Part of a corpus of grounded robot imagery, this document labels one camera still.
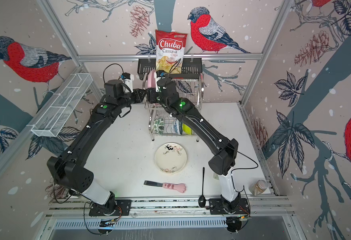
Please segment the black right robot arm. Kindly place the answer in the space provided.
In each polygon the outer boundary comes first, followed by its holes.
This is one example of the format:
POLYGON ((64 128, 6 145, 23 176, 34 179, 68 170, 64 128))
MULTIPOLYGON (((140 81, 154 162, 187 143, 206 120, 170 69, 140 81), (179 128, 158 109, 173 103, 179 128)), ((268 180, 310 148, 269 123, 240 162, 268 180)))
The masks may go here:
POLYGON ((241 199, 230 176, 237 156, 237 140, 229 140, 218 132, 189 99, 180 97, 172 79, 162 78, 156 87, 145 91, 150 103, 160 104, 168 114, 190 127, 209 147, 213 157, 208 165, 219 177, 222 206, 228 213, 233 212, 241 199))

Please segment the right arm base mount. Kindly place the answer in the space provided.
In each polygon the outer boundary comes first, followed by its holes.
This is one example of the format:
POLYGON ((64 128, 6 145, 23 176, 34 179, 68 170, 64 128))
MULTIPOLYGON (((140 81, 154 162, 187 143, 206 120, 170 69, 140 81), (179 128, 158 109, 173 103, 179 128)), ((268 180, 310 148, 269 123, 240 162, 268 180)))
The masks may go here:
POLYGON ((229 203, 223 198, 209 199, 208 209, 211 215, 249 215, 247 199, 241 198, 229 203))

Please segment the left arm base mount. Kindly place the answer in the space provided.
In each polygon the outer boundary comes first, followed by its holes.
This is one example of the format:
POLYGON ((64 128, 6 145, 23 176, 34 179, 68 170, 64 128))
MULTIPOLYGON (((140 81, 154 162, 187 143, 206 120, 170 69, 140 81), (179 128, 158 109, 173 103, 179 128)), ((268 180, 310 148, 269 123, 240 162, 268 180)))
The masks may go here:
POLYGON ((91 203, 90 217, 128 216, 132 200, 109 200, 105 205, 91 203))

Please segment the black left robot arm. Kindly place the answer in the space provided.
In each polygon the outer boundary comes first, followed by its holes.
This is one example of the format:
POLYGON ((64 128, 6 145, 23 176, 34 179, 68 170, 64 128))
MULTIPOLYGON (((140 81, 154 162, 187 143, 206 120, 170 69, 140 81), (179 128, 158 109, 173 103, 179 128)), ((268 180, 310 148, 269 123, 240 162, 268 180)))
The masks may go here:
POLYGON ((84 166, 103 133, 122 118, 122 110, 143 102, 146 95, 143 89, 131 90, 121 80, 105 83, 105 95, 91 112, 85 128, 79 133, 67 150, 59 157, 51 157, 47 167, 53 183, 79 193, 98 205, 108 205, 112 193, 94 180, 94 174, 84 166))

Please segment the white floral plate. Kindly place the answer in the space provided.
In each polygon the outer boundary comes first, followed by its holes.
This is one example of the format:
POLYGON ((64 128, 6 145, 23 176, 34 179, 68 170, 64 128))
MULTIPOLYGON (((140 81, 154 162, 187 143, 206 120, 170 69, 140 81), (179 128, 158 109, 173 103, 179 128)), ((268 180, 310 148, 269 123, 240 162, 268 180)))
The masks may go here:
POLYGON ((176 174, 186 166, 187 152, 180 144, 163 144, 154 154, 154 164, 163 173, 176 174))

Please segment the pink plate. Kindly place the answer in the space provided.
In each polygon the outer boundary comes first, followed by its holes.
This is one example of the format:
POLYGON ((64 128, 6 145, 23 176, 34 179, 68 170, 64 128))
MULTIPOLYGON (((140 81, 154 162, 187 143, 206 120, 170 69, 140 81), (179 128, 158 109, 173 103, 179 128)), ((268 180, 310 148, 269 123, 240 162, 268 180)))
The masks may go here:
POLYGON ((156 88, 156 71, 151 70, 147 75, 147 88, 156 88))

